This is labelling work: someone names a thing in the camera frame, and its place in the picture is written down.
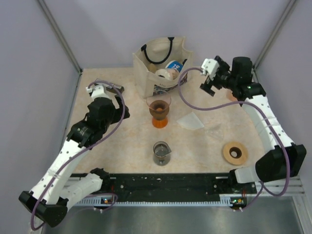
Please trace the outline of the white paper coffee filter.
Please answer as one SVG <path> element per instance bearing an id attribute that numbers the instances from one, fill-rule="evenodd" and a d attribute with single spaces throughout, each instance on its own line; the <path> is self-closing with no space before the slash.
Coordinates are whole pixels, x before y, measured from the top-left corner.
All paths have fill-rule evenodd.
<path id="1" fill-rule="evenodd" d="M 204 128 L 204 124 L 194 112 L 190 112 L 189 114 L 179 118 L 176 122 L 182 128 L 188 130 L 198 130 Z"/>

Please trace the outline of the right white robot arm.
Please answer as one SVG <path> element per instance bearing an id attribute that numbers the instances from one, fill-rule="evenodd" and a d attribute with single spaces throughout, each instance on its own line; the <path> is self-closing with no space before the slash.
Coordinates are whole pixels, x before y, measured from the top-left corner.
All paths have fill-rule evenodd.
<path id="1" fill-rule="evenodd" d="M 200 88 L 214 96 L 213 87 L 231 90 L 240 106 L 251 118 L 262 141 L 264 156 L 254 166 L 234 169 L 227 181 L 233 193 L 239 193 L 249 182 L 270 182 L 297 176 L 307 150 L 297 145 L 286 134 L 274 115 L 266 92 L 260 83 L 253 81 L 253 63 L 248 57 L 233 58 L 229 66 L 219 56 L 207 58 L 201 65 L 207 78 Z"/>

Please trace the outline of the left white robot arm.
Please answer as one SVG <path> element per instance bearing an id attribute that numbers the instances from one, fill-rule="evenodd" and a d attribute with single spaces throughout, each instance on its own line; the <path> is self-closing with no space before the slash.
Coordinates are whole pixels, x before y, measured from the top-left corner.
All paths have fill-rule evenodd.
<path id="1" fill-rule="evenodd" d="M 45 175 L 31 190 L 23 191 L 19 196 L 21 204 L 31 213 L 32 231 L 41 229 L 45 224 L 57 226 L 76 203 L 94 192 L 103 194 L 110 189 L 110 180 L 99 168 L 65 187 L 79 162 L 130 116 L 121 92 L 113 84 L 96 80 L 86 87 L 86 91 L 92 99 L 88 113 L 72 126 Z"/>

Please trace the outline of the pink glass dripper cone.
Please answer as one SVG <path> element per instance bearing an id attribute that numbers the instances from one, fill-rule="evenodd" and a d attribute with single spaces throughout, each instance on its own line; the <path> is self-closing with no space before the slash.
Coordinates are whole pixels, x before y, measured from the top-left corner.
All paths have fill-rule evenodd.
<path id="1" fill-rule="evenodd" d="M 146 104 L 152 115 L 168 114 L 171 101 L 170 94 L 165 91 L 157 91 L 156 95 L 146 98 Z"/>

